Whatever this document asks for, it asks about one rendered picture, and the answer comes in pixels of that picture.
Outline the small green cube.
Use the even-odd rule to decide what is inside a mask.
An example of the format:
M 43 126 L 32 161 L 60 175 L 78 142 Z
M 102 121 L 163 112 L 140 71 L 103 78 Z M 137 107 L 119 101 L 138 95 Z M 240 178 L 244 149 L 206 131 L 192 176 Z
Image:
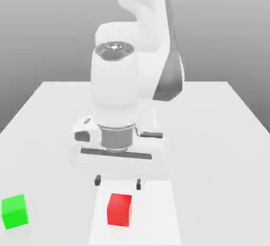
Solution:
M 24 194 L 3 199 L 1 201 L 1 208 L 5 229 L 9 230 L 28 224 L 28 214 Z

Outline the small red cube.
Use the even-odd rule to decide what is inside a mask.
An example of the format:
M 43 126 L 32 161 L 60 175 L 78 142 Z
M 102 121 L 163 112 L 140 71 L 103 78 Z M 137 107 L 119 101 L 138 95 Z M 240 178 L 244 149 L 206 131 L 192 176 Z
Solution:
M 129 227 L 132 196 L 127 194 L 112 193 L 107 206 L 108 225 Z

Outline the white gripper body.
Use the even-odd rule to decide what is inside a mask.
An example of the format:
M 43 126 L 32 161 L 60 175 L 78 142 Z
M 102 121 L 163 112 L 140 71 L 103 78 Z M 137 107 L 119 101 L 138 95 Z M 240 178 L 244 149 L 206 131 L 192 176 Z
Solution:
M 117 154 L 74 143 L 67 158 L 72 168 L 92 175 L 161 175 L 166 161 L 166 146 L 163 139 L 144 138 L 142 145 Z

